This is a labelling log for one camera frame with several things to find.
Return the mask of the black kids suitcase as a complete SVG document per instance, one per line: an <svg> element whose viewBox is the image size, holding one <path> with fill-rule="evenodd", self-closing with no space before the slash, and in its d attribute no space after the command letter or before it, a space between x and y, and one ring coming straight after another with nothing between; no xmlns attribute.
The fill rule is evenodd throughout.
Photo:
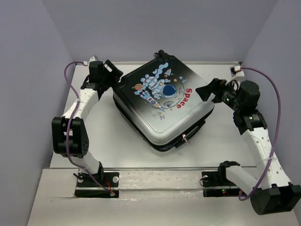
<svg viewBox="0 0 301 226"><path fill-rule="evenodd" d="M185 144L213 112L195 89L207 82L182 61L163 50L154 59L124 75L113 87L120 114L159 153Z"/></svg>

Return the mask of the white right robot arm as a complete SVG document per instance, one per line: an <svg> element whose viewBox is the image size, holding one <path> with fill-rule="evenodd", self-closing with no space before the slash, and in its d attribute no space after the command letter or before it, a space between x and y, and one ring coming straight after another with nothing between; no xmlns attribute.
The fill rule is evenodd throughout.
<svg viewBox="0 0 301 226"><path fill-rule="evenodd" d="M294 185L274 153L263 115L257 110L259 86L243 81L235 89L226 80L213 79L208 85L196 88L203 101L225 103L233 110L233 121L247 143L260 178L247 173L238 162L220 163L214 175L203 180L206 187L233 183L240 189L239 200L249 199L258 215L292 211L301 198L300 185Z"/></svg>

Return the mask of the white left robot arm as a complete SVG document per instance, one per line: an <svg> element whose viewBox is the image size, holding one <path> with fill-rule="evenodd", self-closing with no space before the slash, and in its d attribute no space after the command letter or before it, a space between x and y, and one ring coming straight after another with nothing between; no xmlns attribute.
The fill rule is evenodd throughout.
<svg viewBox="0 0 301 226"><path fill-rule="evenodd" d="M53 150L79 168L82 180L87 178L92 185L100 186L104 181L104 169L89 150L85 120L104 92L116 85L123 73L110 60L102 62L96 57L82 61L81 65L88 68L88 75L80 89L76 90L70 80L66 80L76 96L75 101L62 116L54 117L51 122Z"/></svg>

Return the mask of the white foreground platform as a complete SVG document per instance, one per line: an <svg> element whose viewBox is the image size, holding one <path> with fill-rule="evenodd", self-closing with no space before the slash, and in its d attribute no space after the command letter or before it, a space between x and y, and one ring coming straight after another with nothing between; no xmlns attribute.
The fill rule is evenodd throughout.
<svg viewBox="0 0 301 226"><path fill-rule="evenodd" d="M42 172L30 226L296 226L236 197L205 198L199 170L122 170L118 198L77 198L76 169Z"/></svg>

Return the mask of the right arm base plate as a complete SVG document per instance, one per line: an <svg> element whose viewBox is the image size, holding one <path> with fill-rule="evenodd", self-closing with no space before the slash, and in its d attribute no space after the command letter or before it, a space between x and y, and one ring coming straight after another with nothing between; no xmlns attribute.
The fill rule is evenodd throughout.
<svg viewBox="0 0 301 226"><path fill-rule="evenodd" d="M203 171L199 184L204 197L238 197L241 189L226 178L226 169L240 166L236 161L224 161L217 170Z"/></svg>

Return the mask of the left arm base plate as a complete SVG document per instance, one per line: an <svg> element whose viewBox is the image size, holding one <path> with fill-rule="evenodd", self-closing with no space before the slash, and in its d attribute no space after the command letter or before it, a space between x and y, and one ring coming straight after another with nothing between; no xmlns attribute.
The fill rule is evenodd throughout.
<svg viewBox="0 0 301 226"><path fill-rule="evenodd" d="M77 198L119 198L119 172L105 171L103 180L93 175L95 181L84 173L73 173L76 178L74 196Z"/></svg>

